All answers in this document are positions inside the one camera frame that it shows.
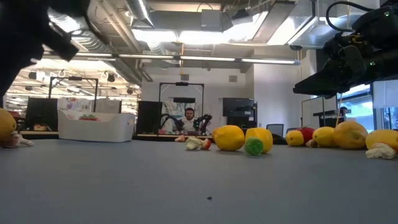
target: white storage bin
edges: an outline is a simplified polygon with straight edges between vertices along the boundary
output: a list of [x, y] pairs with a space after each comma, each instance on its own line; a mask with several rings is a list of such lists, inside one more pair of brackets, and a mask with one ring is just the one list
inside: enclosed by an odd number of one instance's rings
[[[80, 120], [96, 118], [96, 121]], [[132, 114], [107, 114], [58, 110], [60, 139], [98, 142], [126, 142], [132, 139], [136, 117]]]

